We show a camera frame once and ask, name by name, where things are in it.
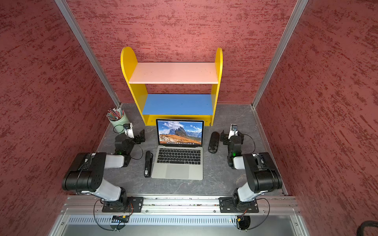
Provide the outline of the silver laptop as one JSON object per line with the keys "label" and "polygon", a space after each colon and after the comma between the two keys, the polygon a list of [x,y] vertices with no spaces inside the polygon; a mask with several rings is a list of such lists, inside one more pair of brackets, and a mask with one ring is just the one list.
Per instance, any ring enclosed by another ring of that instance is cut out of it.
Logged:
{"label": "silver laptop", "polygon": [[203,132],[201,120],[157,119],[157,152],[154,179],[203,180]]}

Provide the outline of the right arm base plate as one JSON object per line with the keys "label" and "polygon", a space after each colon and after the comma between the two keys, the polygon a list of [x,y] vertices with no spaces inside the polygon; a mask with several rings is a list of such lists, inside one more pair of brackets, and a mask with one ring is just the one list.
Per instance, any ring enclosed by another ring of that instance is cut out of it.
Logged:
{"label": "right arm base plate", "polygon": [[233,197],[220,197],[219,206],[221,213],[259,213],[256,200],[240,202]]}

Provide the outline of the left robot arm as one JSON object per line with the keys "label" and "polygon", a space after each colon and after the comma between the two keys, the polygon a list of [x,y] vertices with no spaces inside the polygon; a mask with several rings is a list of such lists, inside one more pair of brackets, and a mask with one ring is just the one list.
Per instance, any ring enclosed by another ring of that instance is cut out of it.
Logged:
{"label": "left robot arm", "polygon": [[115,153],[82,152],[77,154],[67,171],[62,189],[76,194],[91,194],[103,203],[102,212],[141,212],[144,198],[129,197],[123,187],[115,186],[104,179],[105,169],[126,168],[133,159],[135,145],[146,141],[142,130],[134,138],[121,133],[115,138]]}

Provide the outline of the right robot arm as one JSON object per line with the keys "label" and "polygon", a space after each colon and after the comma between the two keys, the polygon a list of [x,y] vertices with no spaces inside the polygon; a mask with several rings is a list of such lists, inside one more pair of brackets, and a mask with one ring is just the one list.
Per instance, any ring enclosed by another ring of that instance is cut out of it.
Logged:
{"label": "right robot arm", "polygon": [[258,212],[257,197],[283,186],[282,177],[269,153],[242,153],[244,135],[220,134],[227,145],[227,164],[234,170],[244,170],[247,182],[235,189],[232,197],[220,198],[220,209],[229,212]]}

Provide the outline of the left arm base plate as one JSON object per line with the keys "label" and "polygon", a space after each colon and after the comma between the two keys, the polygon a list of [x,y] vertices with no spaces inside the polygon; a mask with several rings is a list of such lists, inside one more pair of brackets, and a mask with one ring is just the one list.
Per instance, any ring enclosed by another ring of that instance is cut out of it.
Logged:
{"label": "left arm base plate", "polygon": [[140,213],[143,207],[143,197],[126,197],[123,200],[104,202],[102,212],[104,213]]}

